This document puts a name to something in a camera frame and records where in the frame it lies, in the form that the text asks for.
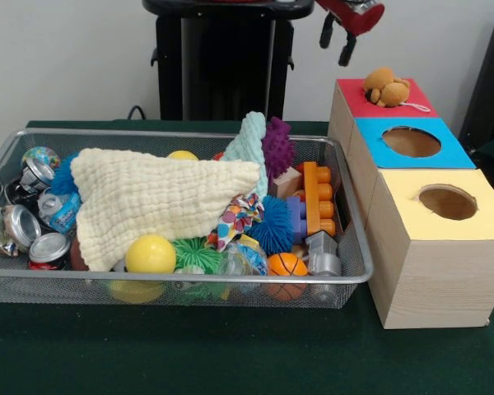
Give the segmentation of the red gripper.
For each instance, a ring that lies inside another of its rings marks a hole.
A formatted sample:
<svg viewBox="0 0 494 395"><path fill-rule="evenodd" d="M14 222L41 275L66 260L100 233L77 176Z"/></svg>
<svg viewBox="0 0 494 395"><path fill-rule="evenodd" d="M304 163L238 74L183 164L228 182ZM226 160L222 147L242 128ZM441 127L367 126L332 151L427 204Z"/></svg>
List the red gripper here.
<svg viewBox="0 0 494 395"><path fill-rule="evenodd" d="M333 24L337 22L346 30L347 41L338 60L340 67L347 67L357 44L355 35L369 32L384 15L385 6L381 1L316 0L327 12L319 37L319 46L327 49L333 36Z"/></svg>

